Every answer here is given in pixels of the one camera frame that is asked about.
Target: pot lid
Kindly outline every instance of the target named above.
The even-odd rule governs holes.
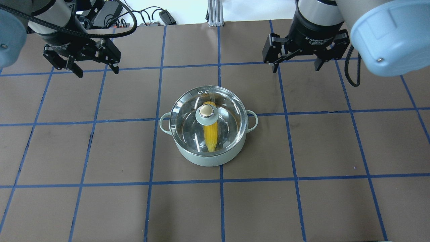
[[[248,118],[234,93],[218,86],[203,86],[176,101],[169,124],[173,138],[187,152],[214,156],[242,139]]]

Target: white handle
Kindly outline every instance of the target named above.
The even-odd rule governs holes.
[[[254,113],[251,110],[247,110],[246,113],[252,114],[254,116],[254,118],[255,118],[255,125],[254,125],[254,127],[250,128],[250,129],[248,129],[246,131],[246,133],[249,133],[249,132],[253,131],[257,127],[257,125],[258,125],[258,117],[257,117],[257,114]]]
[[[165,113],[165,114],[163,114],[163,115],[161,116],[160,121],[158,122],[158,124],[159,124],[159,126],[160,126],[160,129],[161,129],[164,133],[172,135],[172,132],[170,131],[170,125],[169,125],[169,131],[167,131],[167,130],[163,129],[163,124],[162,124],[162,123],[163,123],[163,119],[164,119],[165,117],[167,117],[167,116],[170,116],[170,113],[169,113],[169,112],[167,112],[167,113]]]

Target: pot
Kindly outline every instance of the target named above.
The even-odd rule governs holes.
[[[248,114],[255,117],[252,128],[248,128]],[[168,130],[162,126],[166,117],[169,117]],[[231,91],[203,86],[183,94],[172,111],[161,116],[159,125],[164,133],[173,136],[187,160],[201,166],[217,166],[240,152],[246,134],[257,127],[258,117],[246,110]]]

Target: corn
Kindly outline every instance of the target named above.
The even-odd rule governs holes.
[[[205,102],[204,104],[216,106],[213,102]],[[203,126],[203,132],[205,134],[205,142],[208,147],[208,151],[214,152],[218,142],[218,121],[211,125]]]

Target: metal post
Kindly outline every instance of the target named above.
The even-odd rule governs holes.
[[[209,26],[224,26],[222,0],[208,0]]]

